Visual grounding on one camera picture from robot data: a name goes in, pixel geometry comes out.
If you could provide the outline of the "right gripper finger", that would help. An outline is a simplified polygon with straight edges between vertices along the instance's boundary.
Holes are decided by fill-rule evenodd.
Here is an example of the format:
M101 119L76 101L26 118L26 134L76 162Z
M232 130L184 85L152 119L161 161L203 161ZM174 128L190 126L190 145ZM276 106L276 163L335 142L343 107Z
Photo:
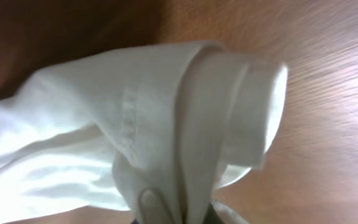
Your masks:
M210 202L206 215L204 216L203 224L225 224L219 217L217 211L213 207L213 203Z

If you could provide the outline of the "white printed t-shirt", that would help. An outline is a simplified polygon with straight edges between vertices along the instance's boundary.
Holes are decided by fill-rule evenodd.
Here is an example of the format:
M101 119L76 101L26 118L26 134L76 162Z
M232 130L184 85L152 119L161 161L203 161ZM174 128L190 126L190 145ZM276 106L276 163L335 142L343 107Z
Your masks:
M0 100L0 223L85 206L136 223L244 219L215 189L258 168L288 69L214 42L112 50L36 71Z

